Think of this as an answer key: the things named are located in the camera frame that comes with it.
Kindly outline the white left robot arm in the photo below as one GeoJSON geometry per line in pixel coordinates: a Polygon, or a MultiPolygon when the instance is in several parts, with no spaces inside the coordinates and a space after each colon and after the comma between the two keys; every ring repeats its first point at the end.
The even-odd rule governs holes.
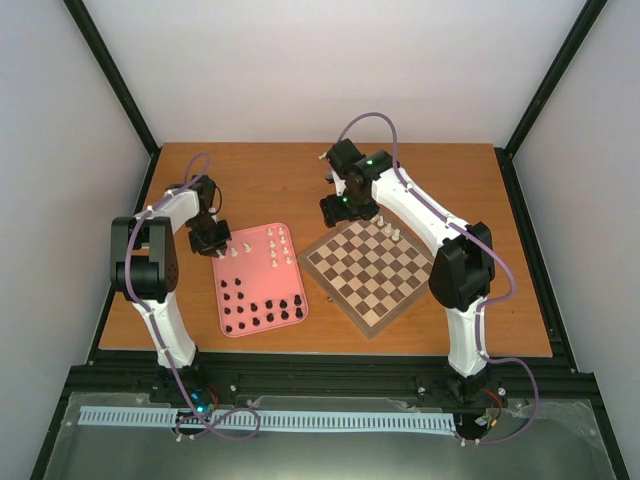
{"type": "Polygon", "coordinates": [[[221,258],[231,240],[228,223],[213,208],[218,187],[208,176],[174,184],[155,204],[111,223],[111,286],[143,318],[157,352],[158,364],[181,369],[172,388],[186,402],[201,400],[208,378],[192,365],[197,347],[179,311],[180,276],[174,235],[188,229],[191,251],[221,258]]]}

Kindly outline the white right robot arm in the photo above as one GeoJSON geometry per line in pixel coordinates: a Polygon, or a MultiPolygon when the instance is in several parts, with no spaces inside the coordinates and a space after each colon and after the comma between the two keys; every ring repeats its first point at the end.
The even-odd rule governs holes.
{"type": "Polygon", "coordinates": [[[409,227],[434,257],[428,283],[445,308],[449,365],[463,378],[479,374],[487,364],[481,304],[495,278],[489,228],[481,222],[471,225],[441,207],[384,150],[367,156],[343,139],[323,157],[336,189],[320,201],[325,225],[371,220],[384,207],[409,227]]]}

